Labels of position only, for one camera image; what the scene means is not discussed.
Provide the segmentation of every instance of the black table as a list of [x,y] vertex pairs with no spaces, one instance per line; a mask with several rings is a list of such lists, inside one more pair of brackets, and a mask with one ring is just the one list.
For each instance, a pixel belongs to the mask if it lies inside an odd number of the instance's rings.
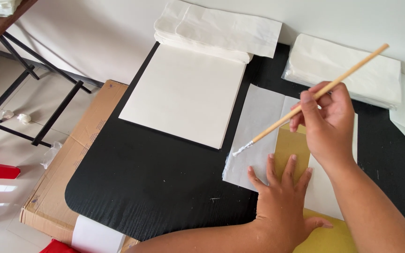
[[[289,46],[278,44],[273,59],[254,56],[247,65],[223,146],[215,150],[118,119],[158,45],[68,183],[66,203],[140,241],[253,220],[257,193],[223,182],[221,173],[250,83],[295,98],[307,89],[281,79]],[[390,122],[387,110],[353,104],[359,115],[358,165],[405,217],[405,137]]]

